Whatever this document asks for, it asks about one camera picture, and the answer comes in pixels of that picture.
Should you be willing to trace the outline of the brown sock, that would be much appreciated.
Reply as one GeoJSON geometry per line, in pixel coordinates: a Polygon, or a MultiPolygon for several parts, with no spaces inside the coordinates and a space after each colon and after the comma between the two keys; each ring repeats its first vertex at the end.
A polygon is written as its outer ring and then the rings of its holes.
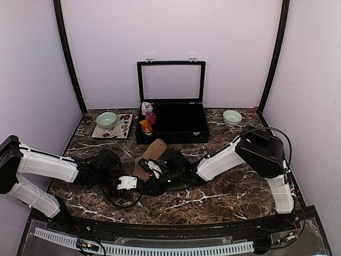
{"type": "Polygon", "coordinates": [[[166,151],[166,149],[167,145],[161,139],[156,139],[148,146],[142,157],[135,159],[135,169],[133,175],[137,176],[143,181],[147,181],[149,179],[149,173],[138,165],[138,161],[142,158],[156,161],[166,151]]]}

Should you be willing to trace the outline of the magenta striped sock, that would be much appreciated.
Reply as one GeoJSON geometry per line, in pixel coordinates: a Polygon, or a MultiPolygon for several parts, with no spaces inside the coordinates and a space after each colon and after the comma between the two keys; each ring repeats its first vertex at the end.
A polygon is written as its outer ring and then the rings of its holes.
{"type": "Polygon", "coordinates": [[[145,120],[139,121],[139,124],[141,126],[143,133],[152,133],[153,132],[152,124],[149,120],[145,119],[145,120]]]}

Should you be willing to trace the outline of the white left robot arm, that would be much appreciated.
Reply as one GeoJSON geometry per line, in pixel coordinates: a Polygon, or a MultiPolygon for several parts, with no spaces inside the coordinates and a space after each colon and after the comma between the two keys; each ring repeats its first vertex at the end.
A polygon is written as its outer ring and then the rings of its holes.
{"type": "Polygon", "coordinates": [[[81,159],[58,156],[28,147],[16,135],[1,143],[1,194],[15,197],[46,217],[64,233],[75,228],[75,220],[62,199],[50,195],[28,180],[40,176],[79,186],[99,186],[104,196],[119,197],[124,191],[142,192],[143,182],[123,172],[120,158],[109,149],[96,156],[81,159]]]}

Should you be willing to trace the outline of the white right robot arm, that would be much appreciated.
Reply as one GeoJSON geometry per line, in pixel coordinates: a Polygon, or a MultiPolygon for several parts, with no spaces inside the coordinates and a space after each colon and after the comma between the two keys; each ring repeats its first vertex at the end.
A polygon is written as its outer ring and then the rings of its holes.
{"type": "Polygon", "coordinates": [[[285,156],[282,140],[269,131],[269,127],[245,126],[228,145],[195,163],[190,163],[175,149],[162,154],[163,165],[141,158],[138,165],[149,174],[144,192],[158,196],[181,183],[186,187],[198,187],[234,167],[248,164],[268,182],[278,213],[272,219],[272,227],[284,231],[293,221],[294,186],[289,182],[291,157],[285,156]]]}

